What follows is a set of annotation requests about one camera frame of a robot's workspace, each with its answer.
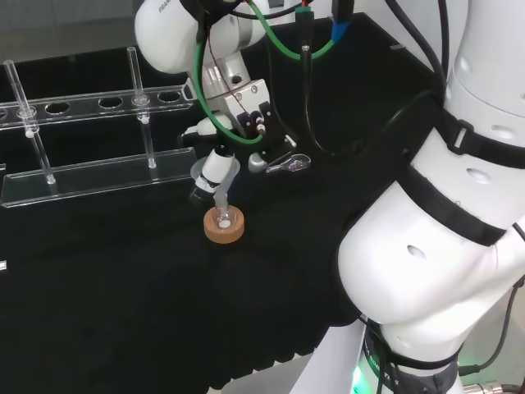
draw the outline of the black strap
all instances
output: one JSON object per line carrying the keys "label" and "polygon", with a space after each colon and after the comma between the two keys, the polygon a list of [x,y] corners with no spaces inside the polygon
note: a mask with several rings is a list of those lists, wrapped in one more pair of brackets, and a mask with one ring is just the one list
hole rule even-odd
{"label": "black strap", "polygon": [[[421,369],[425,371],[430,371],[433,369],[439,369],[446,367],[448,364],[452,363],[453,361],[456,361],[458,358],[459,352],[461,349],[463,349],[463,344],[461,347],[456,351],[451,357],[448,357],[444,360],[439,361],[420,361],[420,360],[414,360],[410,359],[409,357],[405,357],[404,355],[398,355],[397,353],[394,353],[388,345],[386,345],[385,338],[381,334],[381,329],[379,328],[379,323],[374,322],[372,320],[368,321],[370,324],[370,327],[374,328],[373,330],[370,329],[370,327],[367,330],[367,335],[365,336],[365,341],[367,337],[370,337],[372,339],[374,349],[382,348],[386,360],[389,363],[395,364],[395,365],[401,365],[403,367],[409,367],[413,369]],[[364,347],[365,353],[369,353],[367,350],[367,347]]]}
{"label": "black strap", "polygon": [[459,352],[463,349],[463,345],[456,351],[451,357],[448,359],[440,360],[440,361],[419,361],[410,359],[409,357],[405,357],[403,355],[398,355],[396,353],[387,352],[386,359],[395,365],[402,365],[404,367],[414,368],[414,369],[421,369],[425,371],[429,371],[432,369],[439,369],[447,366],[448,364],[452,363],[453,361],[456,361],[458,358]]}
{"label": "black strap", "polygon": [[419,208],[467,240],[491,246],[505,234],[505,230],[483,222],[450,201],[410,165],[397,181]]}
{"label": "black strap", "polygon": [[470,123],[456,119],[445,109],[439,110],[442,114],[436,117],[436,130],[451,152],[468,154],[504,167],[525,169],[525,148],[476,134]]}

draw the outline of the black table surface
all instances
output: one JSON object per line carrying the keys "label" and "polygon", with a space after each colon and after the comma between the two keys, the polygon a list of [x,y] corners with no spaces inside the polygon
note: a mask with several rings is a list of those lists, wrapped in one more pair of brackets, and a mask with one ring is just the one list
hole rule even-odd
{"label": "black table surface", "polygon": [[[330,23],[316,27],[319,48]],[[276,32],[298,46],[292,25]],[[337,285],[337,246],[431,129],[424,99],[381,130],[431,86],[428,70],[392,44],[360,15],[316,61],[318,138],[356,154],[325,157],[304,136],[299,149],[312,157],[311,169],[273,176],[243,169],[229,195],[246,232],[233,245],[205,238],[208,207],[187,201],[191,181],[0,210],[0,260],[8,266],[0,275],[0,392],[203,394],[307,354],[329,326],[354,321]],[[263,42],[244,58],[253,79],[268,78]],[[300,69],[275,50],[272,58],[277,107],[304,135]],[[185,79],[160,75],[142,59],[141,66],[146,86]],[[32,99],[130,88],[125,48],[18,69]],[[1,78],[0,101],[11,100]],[[176,136],[202,117],[198,106],[156,115],[156,149],[174,149]],[[144,148],[133,118],[41,132],[53,166]],[[23,134],[0,134],[9,172],[37,168]]]}

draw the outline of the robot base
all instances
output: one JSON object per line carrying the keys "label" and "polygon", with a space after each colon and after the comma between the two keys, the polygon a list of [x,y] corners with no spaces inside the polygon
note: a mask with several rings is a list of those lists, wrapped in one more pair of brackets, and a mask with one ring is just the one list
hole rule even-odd
{"label": "robot base", "polygon": [[[399,369],[404,370],[405,372],[407,371],[407,369],[404,369],[403,367],[399,367]],[[367,356],[362,352],[361,357],[359,358],[358,367],[354,371],[354,380],[350,394],[375,394],[377,392],[378,384],[379,379],[374,374],[372,367],[368,363]],[[396,385],[395,394],[405,393],[406,391],[399,384]],[[381,394],[394,393],[387,386],[383,385],[381,388]],[[461,383],[459,376],[456,378],[454,386],[452,386],[447,394],[463,394],[463,384]]]}

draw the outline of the white wall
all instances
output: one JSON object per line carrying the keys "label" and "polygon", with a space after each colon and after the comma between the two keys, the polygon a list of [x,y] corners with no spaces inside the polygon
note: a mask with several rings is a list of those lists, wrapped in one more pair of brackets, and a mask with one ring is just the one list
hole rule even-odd
{"label": "white wall", "polygon": [[[296,4],[297,0],[285,0],[285,7]],[[441,58],[441,29],[437,0],[398,0],[417,28]],[[453,64],[463,35],[467,18],[468,0],[448,0],[450,20],[450,65]],[[324,18],[331,14],[331,0],[314,0],[312,9],[316,18]],[[355,0],[355,11],[366,12],[378,25],[386,30],[400,43],[406,45],[410,52],[416,55],[428,66],[429,63],[421,49],[410,37],[410,34],[397,21],[384,0]],[[291,21],[281,18],[283,22]]]}

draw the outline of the test tube rack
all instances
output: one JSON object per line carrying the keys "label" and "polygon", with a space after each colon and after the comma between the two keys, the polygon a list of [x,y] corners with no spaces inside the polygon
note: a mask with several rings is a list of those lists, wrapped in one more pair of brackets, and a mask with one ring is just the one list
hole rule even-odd
{"label": "test tube rack", "polygon": [[[193,106],[190,80],[184,85],[145,89],[136,49],[129,47],[127,54],[133,89],[36,100],[26,98],[15,63],[4,62],[16,101],[0,104],[0,133],[15,128],[25,130],[40,169],[9,174],[6,166],[0,164],[0,175],[4,172],[0,205],[12,208],[191,178],[190,169],[196,162],[193,148],[155,152],[151,135],[152,113],[184,111]],[[123,116],[137,118],[144,154],[50,166],[40,138],[41,125]]]}

